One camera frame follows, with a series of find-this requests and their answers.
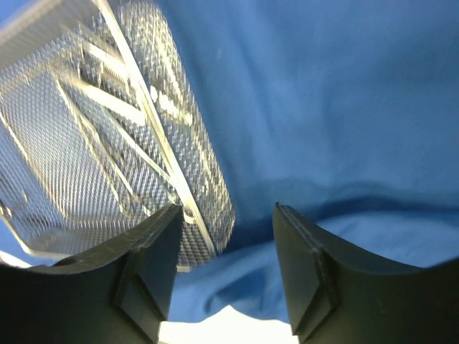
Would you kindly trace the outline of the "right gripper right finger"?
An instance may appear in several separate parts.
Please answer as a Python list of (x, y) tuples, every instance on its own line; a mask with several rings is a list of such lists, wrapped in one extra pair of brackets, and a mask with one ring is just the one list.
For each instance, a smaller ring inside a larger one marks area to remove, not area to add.
[(458, 261), (421, 268), (373, 254), (277, 204), (273, 233), (300, 343), (456, 343)]

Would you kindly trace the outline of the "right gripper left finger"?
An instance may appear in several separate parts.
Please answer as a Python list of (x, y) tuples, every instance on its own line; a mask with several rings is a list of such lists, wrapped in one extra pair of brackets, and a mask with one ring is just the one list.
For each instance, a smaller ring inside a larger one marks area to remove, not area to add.
[(52, 266), (1, 266), (3, 343), (157, 343), (169, 314), (183, 213), (139, 225)]

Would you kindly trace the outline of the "blue surgical wrap cloth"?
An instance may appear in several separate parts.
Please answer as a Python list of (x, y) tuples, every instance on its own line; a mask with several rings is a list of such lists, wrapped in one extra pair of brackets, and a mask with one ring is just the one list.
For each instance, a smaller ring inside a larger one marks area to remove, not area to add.
[(288, 321), (272, 213), (418, 267), (458, 256), (456, 1), (159, 1), (236, 211), (170, 319)]

